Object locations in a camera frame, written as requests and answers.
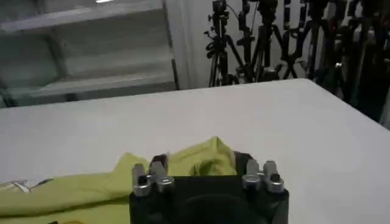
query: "white shelf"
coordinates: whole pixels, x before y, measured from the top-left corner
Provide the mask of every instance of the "white shelf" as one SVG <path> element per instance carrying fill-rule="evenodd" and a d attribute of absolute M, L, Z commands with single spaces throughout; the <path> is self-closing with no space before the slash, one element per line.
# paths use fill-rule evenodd
<path fill-rule="evenodd" d="M 94 19 L 111 18 L 162 8 L 162 0 L 145 0 L 141 2 L 109 4 L 93 8 L 48 13 L 28 19 L 4 22 L 0 24 L 0 30 L 5 33 L 20 32 L 23 30 L 33 30 Z"/>
<path fill-rule="evenodd" d="M 58 96 L 69 93 L 102 91 L 105 89 L 125 88 L 131 86 L 152 85 L 174 82 L 172 70 L 129 75 L 113 75 L 89 79 L 65 78 L 40 88 L 9 89 L 14 98 Z"/>

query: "tripod leg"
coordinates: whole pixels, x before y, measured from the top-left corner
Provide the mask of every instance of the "tripod leg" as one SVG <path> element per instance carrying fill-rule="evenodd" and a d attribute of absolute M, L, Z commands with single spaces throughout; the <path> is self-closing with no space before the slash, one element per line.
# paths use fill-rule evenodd
<path fill-rule="evenodd" d="M 271 35 L 272 35 L 272 27 L 266 27 L 267 35 L 264 49 L 264 66 L 270 67 L 271 65 Z"/>
<path fill-rule="evenodd" d="M 258 57 L 258 52 L 260 51 L 260 47 L 261 47 L 261 33 L 262 33 L 262 30 L 263 28 L 262 27 L 259 27 L 258 29 L 258 38 L 257 38 L 257 41 L 256 41 L 256 46 L 255 46 L 255 52 L 253 53 L 253 57 L 252 57 L 252 62 L 250 64 L 250 68 L 251 70 L 254 70 L 255 68 L 255 65 L 256 65 L 256 60 L 257 60 L 257 57 Z"/>
<path fill-rule="evenodd" d="M 310 43 L 310 51 L 309 51 L 309 72 L 307 73 L 307 77 L 311 77 L 314 74 L 314 70 L 316 69 L 316 59 L 317 59 L 317 45 L 318 45 L 318 33 L 319 33 L 319 25 L 318 23 L 313 23 L 313 28 L 311 30 L 311 43 Z"/>
<path fill-rule="evenodd" d="M 228 85 L 228 63 L 227 63 L 227 52 L 222 51 L 219 59 L 219 66 L 221 69 L 222 86 Z"/>
<path fill-rule="evenodd" d="M 299 33 L 298 38 L 297 38 L 297 46 L 295 52 L 292 54 L 291 59 L 292 60 L 297 60 L 298 58 L 302 57 L 302 51 L 303 51 L 303 44 L 306 40 L 307 35 L 309 34 L 311 28 L 313 26 L 312 21 L 308 21 L 306 23 L 306 26 L 303 30 L 302 33 Z"/>
<path fill-rule="evenodd" d="M 239 56 L 239 53 L 238 53 L 236 47 L 234 46 L 232 38 L 229 35 L 225 35 L 225 37 L 226 37 L 226 40 L 227 40 L 227 44 L 232 49 L 232 52 L 233 52 L 233 54 L 234 54 L 234 56 L 235 56 L 235 58 L 236 58 L 236 60 L 238 62 L 238 65 L 244 71 L 245 78 L 247 79 L 246 82 L 251 82 L 252 78 L 251 78 L 250 71 L 248 71 L 248 68 L 244 65 L 243 60 Z"/>
<path fill-rule="evenodd" d="M 263 57 L 264 57 L 264 49 L 260 49 L 258 53 L 258 60 L 257 60 L 257 68 L 256 68 L 256 74 L 255 74 L 255 82 L 258 82 L 259 79 L 261 79 L 263 74 Z"/>
<path fill-rule="evenodd" d="M 216 84 L 217 64 L 218 64 L 218 53 L 215 52 L 213 59 L 211 61 L 210 81 L 208 84 L 209 87 L 214 87 Z"/>

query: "camera tripod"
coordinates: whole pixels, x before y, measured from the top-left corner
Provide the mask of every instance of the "camera tripod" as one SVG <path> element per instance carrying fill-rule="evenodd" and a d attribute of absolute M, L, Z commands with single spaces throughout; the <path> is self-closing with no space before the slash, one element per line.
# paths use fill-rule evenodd
<path fill-rule="evenodd" d="M 255 40 L 254 37 L 252 37 L 252 31 L 246 24 L 246 16 L 248 15 L 250 11 L 250 5 L 248 0 L 243 0 L 242 2 L 242 11 L 238 15 L 238 29 L 243 31 L 243 37 L 242 39 L 237 41 L 237 46 L 242 46 L 244 48 L 244 61 L 245 65 L 243 68 L 238 68 L 237 73 L 238 75 L 244 73 L 244 70 L 246 70 L 246 76 L 245 81 L 246 83 L 253 82 L 253 70 L 250 67 L 250 64 L 252 62 L 252 42 Z"/>
<path fill-rule="evenodd" d="M 277 0 L 260 0 L 257 10 L 263 18 L 263 24 L 258 28 L 258 39 L 253 53 L 250 68 L 255 71 L 254 82 L 260 82 L 263 79 L 278 79 L 278 70 L 270 69 L 271 65 L 271 36 L 274 33 L 277 36 L 279 44 L 282 46 L 282 38 L 275 21 Z"/>
<path fill-rule="evenodd" d="M 232 49 L 239 67 L 243 68 L 245 76 L 248 76 L 246 69 L 244 69 L 244 63 L 234 46 L 232 38 L 226 34 L 225 27 L 229 18 L 229 12 L 226 11 L 226 7 L 226 0 L 213 1 L 213 15 L 209 16 L 208 19 L 209 21 L 213 20 L 213 27 L 211 30 L 214 31 L 216 35 L 211 37 L 208 31 L 204 33 L 212 39 L 212 42 L 206 47 L 206 50 L 208 51 L 207 58 L 211 59 L 209 87 L 239 84 L 238 76 L 229 74 L 228 72 L 227 45 Z"/>

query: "tripod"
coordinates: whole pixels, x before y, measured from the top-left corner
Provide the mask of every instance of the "tripod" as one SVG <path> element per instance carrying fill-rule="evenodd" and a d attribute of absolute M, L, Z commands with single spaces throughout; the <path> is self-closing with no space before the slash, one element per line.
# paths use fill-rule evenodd
<path fill-rule="evenodd" d="M 291 0 L 285 0 L 284 3 L 285 3 L 285 8 L 284 8 L 283 28 L 285 30 L 285 33 L 283 34 L 283 39 L 279 37 L 280 34 L 278 32 L 276 32 L 275 35 L 280 45 L 282 46 L 281 60 L 285 61 L 288 67 L 283 76 L 283 79 L 287 79 L 290 74 L 292 74 L 293 78 L 296 79 L 298 78 L 298 75 L 294 69 L 294 65 L 296 64 L 296 60 L 302 56 L 304 39 L 301 38 L 301 35 L 303 31 L 302 29 L 304 28 L 306 22 L 307 5 L 304 0 L 300 1 L 301 6 L 300 6 L 299 26 L 297 28 L 291 29 L 289 25 Z M 296 38 L 297 40 L 296 50 L 294 51 L 293 54 L 289 54 L 290 35 Z"/>
<path fill-rule="evenodd" d="M 237 73 L 240 75 L 244 73 L 244 69 L 246 70 L 245 81 L 246 83 L 253 82 L 253 70 L 250 67 L 252 62 L 251 51 L 252 51 L 252 42 L 255 40 L 252 37 L 252 31 L 246 24 L 246 16 L 250 11 L 250 5 L 248 0 L 243 0 L 242 3 L 242 11 L 238 15 L 238 29 L 243 31 L 242 39 L 237 41 L 237 46 L 242 46 L 244 48 L 244 61 L 245 65 L 243 68 L 237 69 Z"/>
<path fill-rule="evenodd" d="M 270 51 L 271 51 L 271 36 L 272 33 L 278 34 L 278 40 L 281 40 L 279 29 L 273 25 L 275 21 L 277 0 L 260 0 L 257 10 L 263 18 L 263 25 L 258 28 L 258 38 L 253 53 L 252 62 L 250 64 L 251 70 L 255 71 L 254 82 L 259 82 L 267 76 L 274 76 L 273 79 L 278 79 L 277 71 L 269 69 L 271 65 Z"/>
<path fill-rule="evenodd" d="M 215 32 L 215 36 L 211 37 L 209 32 L 205 32 L 212 42 L 207 45 L 206 50 L 207 58 L 211 59 L 211 71 L 209 87 L 219 85 L 232 85 L 239 84 L 238 76 L 228 73 L 228 58 L 226 47 L 230 46 L 232 52 L 239 64 L 240 68 L 243 68 L 245 76 L 248 76 L 244 63 L 234 46 L 232 38 L 226 34 L 226 25 L 229 18 L 229 12 L 226 11 L 226 0 L 214 0 L 213 1 L 213 16 L 209 16 L 209 21 L 213 20 L 212 31 Z"/>
<path fill-rule="evenodd" d="M 363 9 L 361 17 L 355 14 L 358 3 Z M 349 66 L 344 100 L 375 121 L 380 119 L 390 85 L 385 63 L 388 50 L 384 49 L 388 21 L 382 18 L 379 9 L 379 0 L 352 1 L 348 11 L 351 19 L 346 28 L 350 43 L 346 46 Z"/>

